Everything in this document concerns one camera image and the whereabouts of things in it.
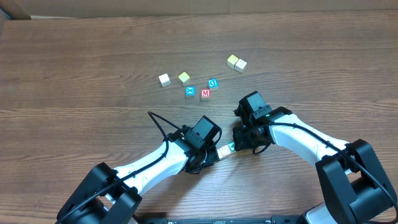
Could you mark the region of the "red letter Y block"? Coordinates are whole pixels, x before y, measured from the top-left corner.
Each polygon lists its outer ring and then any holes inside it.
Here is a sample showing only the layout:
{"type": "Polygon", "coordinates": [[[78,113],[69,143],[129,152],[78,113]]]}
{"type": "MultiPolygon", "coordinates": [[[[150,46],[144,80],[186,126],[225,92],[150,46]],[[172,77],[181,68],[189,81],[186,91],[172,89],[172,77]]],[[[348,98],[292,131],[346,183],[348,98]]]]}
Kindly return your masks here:
{"type": "Polygon", "coordinates": [[[219,160],[226,159],[230,155],[234,153],[234,150],[231,146],[225,145],[216,150],[219,160]]]}

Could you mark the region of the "green letter V block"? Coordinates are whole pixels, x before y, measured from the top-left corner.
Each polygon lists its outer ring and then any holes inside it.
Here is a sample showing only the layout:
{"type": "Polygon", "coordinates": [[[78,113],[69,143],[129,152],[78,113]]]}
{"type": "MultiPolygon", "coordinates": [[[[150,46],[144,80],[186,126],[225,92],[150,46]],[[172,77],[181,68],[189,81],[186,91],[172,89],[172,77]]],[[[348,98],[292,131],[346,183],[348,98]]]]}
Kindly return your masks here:
{"type": "Polygon", "coordinates": [[[235,149],[234,149],[235,143],[234,142],[229,143],[228,146],[231,149],[231,152],[235,152],[235,149]]]}

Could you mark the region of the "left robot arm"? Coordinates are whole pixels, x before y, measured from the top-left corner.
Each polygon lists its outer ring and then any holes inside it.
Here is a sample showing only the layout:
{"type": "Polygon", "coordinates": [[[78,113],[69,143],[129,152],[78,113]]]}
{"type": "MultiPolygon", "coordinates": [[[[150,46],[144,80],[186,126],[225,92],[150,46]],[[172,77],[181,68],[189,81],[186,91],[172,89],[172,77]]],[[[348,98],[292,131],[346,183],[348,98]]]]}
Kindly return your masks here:
{"type": "Polygon", "coordinates": [[[198,174],[218,162],[221,128],[203,116],[194,127],[164,134],[162,144],[136,162],[92,168],[57,214],[57,223],[129,223],[143,195],[181,171],[198,174]]]}

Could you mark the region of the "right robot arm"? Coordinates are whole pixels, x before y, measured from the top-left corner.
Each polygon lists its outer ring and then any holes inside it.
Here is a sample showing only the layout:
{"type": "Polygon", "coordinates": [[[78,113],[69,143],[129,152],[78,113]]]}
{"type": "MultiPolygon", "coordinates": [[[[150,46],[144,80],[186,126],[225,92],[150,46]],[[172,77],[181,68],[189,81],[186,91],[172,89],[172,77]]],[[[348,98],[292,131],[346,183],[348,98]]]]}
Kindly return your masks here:
{"type": "Polygon", "coordinates": [[[272,109],[257,91],[234,111],[242,124],[233,128],[236,151],[264,152],[270,145],[289,149],[317,170],[324,201],[297,223],[374,223],[397,208],[397,195],[373,147],[358,139],[330,137],[305,124],[291,110],[272,109]]]}

